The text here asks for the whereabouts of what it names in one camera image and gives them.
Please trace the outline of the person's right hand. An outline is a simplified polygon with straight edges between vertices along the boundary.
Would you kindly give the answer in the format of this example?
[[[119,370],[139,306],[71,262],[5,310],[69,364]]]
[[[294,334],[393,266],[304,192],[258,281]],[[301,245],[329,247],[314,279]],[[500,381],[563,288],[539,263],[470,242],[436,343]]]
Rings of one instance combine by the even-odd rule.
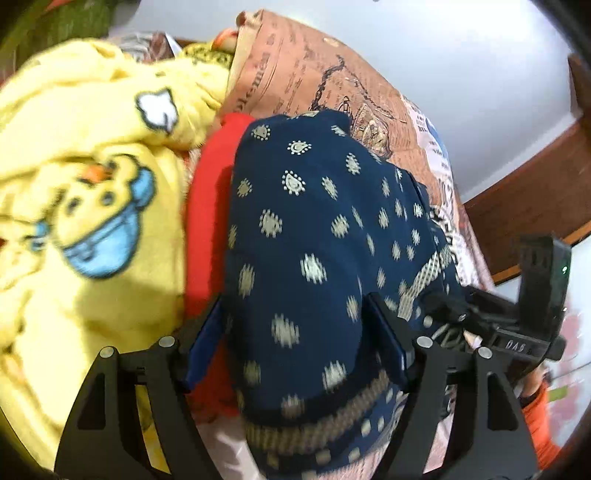
[[[535,396],[541,388],[546,375],[546,368],[544,365],[539,365],[523,378],[522,390],[520,397],[529,398]]]

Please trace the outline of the orange right sleeve forearm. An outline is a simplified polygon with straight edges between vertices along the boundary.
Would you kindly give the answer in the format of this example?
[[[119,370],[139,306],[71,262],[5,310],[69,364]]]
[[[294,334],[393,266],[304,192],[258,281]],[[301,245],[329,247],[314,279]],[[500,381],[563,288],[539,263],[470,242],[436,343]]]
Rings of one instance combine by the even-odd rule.
[[[527,397],[519,398],[529,428],[540,470],[547,469],[558,457],[561,448],[552,440],[547,382]]]

